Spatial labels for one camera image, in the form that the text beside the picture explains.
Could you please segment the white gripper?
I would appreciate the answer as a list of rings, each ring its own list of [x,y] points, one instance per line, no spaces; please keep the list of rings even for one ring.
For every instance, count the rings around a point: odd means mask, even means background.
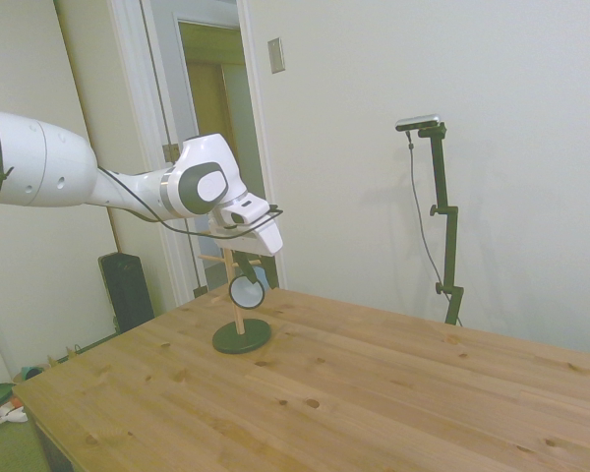
[[[282,239],[270,205],[252,193],[245,193],[210,212],[210,233],[216,244],[234,252],[234,260],[248,280],[257,276],[246,254],[274,256],[282,248]]]

